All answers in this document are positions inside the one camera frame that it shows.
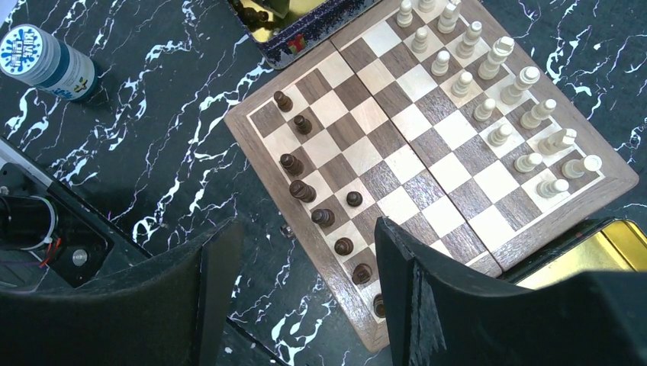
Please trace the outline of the small white blue bottle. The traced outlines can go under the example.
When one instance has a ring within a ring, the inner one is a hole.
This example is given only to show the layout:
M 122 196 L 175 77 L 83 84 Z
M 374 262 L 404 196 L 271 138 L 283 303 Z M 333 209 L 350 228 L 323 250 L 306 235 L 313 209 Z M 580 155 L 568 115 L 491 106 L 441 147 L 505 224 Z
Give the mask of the small white blue bottle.
M 1 71 L 67 101 L 87 99 L 98 83 L 98 68 L 89 56 L 32 24 L 3 37 Z

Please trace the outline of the brown pawn chess piece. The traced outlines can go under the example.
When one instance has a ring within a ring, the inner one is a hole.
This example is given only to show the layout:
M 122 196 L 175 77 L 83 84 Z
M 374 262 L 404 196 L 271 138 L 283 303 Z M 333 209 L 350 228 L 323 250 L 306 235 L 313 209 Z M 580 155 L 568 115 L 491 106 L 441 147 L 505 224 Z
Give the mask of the brown pawn chess piece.
M 282 112 L 289 112 L 293 108 L 293 101 L 283 91 L 276 91 L 273 95 L 277 107 Z

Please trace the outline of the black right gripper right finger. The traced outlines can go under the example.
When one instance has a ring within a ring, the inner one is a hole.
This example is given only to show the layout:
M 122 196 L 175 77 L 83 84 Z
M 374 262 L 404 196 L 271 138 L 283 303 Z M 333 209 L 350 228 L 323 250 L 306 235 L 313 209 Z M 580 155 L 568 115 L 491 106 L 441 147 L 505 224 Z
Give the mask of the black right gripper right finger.
M 646 275 L 584 271 L 537 291 L 482 274 L 381 217 L 395 365 L 644 365 Z

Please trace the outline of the wooden chess board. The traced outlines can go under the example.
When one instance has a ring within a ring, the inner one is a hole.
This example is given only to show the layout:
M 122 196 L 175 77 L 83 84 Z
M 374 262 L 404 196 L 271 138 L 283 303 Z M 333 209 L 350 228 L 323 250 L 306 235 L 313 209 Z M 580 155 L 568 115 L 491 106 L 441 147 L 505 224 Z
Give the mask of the wooden chess board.
M 278 109 L 273 95 L 293 101 Z M 294 118 L 312 123 L 300 134 Z M 634 188 L 638 175 L 477 1 L 381 1 L 282 71 L 225 115 L 225 123 L 369 352 L 388 344 L 375 224 L 387 217 L 450 258 L 496 277 Z M 561 129 L 575 144 L 543 155 L 538 142 Z M 299 176 L 279 163 L 289 153 Z M 531 172 L 515 160 L 539 153 Z M 602 167 L 566 178 L 570 159 Z M 540 197 L 544 180 L 566 192 Z M 293 198 L 302 180 L 317 197 Z M 359 207 L 346 203 L 358 191 Z M 331 209 L 335 223 L 311 220 Z M 350 255 L 333 250 L 341 237 Z M 355 285 L 354 268 L 372 268 Z

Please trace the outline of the white knight chess piece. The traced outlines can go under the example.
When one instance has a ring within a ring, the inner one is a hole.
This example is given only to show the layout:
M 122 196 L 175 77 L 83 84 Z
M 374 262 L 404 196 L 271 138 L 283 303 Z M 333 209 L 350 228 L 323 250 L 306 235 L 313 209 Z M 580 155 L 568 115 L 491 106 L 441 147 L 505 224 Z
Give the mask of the white knight chess piece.
M 546 156 L 554 155 L 575 144 L 577 131 L 571 128 L 561 129 L 538 142 L 539 151 Z

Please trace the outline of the brown king chess piece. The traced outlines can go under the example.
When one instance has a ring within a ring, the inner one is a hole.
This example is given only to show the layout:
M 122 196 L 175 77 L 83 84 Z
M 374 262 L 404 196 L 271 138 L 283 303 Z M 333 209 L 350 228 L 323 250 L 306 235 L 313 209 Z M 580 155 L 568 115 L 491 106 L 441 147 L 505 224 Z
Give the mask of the brown king chess piece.
M 372 268 L 366 263 L 357 265 L 352 272 L 352 282 L 355 285 L 362 285 L 370 282 L 372 278 Z

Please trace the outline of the gold tin box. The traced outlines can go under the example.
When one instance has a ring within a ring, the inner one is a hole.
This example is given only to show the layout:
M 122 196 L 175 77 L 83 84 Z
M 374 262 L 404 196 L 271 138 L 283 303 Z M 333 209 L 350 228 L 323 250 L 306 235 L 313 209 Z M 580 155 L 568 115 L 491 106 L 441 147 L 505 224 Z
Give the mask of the gold tin box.
M 284 69 L 377 1 L 230 1 L 273 69 Z

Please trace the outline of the gold tin lid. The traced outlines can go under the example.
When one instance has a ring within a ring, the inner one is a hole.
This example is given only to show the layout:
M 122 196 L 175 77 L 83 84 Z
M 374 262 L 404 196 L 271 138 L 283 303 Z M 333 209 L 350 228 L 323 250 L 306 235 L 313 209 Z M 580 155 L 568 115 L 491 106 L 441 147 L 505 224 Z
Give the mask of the gold tin lid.
M 631 220 L 585 220 L 499 278 L 531 290 L 584 271 L 645 271 L 646 233 Z

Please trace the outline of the brown queen chess piece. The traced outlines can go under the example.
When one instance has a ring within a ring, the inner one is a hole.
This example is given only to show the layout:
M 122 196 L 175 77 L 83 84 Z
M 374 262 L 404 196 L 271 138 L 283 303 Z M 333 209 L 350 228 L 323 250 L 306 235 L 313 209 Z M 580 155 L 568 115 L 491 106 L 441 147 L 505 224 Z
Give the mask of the brown queen chess piece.
M 314 201 L 317 197 L 317 192 L 313 186 L 303 182 L 302 180 L 294 180 L 289 185 L 289 193 L 293 198 L 296 198 L 305 203 Z

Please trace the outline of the white corner pawn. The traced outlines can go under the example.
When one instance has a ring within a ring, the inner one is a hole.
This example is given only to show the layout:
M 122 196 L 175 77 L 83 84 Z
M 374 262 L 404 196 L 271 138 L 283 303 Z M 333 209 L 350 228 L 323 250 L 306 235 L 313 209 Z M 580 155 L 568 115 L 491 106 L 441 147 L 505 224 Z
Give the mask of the white corner pawn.
M 544 180 L 536 186 L 537 194 L 544 198 L 555 197 L 568 189 L 569 183 L 565 179 Z

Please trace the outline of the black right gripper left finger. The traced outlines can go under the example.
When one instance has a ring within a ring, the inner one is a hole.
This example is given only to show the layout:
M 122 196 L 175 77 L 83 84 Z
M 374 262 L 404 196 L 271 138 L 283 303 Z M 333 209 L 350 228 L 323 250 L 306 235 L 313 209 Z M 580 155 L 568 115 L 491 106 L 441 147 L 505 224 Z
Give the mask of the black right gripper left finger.
M 214 365 L 244 225 L 76 289 L 1 293 L 3 365 Z

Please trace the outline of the white pawn chess piece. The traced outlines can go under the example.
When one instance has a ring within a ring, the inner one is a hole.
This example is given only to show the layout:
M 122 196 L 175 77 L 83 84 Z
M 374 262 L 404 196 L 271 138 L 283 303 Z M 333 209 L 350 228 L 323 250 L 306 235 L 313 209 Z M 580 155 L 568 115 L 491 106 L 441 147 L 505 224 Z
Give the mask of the white pawn chess piece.
M 514 162 L 514 168 L 521 173 L 531 172 L 543 161 L 541 154 L 532 152 L 518 157 Z

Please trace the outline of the white rook chess piece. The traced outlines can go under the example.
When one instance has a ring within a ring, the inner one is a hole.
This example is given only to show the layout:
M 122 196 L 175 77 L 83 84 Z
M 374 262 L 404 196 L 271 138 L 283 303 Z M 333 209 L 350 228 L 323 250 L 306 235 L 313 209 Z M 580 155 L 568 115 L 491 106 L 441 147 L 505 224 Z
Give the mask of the white rook chess piece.
M 561 168 L 562 174 L 569 179 L 581 178 L 588 172 L 596 172 L 602 167 L 602 159 L 588 155 L 581 159 L 570 159 Z

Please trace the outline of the brown bishop chess piece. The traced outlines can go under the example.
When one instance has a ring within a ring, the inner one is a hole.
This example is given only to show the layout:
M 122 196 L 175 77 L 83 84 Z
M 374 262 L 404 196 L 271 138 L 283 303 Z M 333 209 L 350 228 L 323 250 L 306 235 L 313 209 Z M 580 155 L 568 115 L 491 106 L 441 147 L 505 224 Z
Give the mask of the brown bishop chess piece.
M 378 318 L 384 319 L 386 317 L 384 299 L 382 294 L 377 294 L 374 297 L 372 306 L 373 306 L 373 312 Z

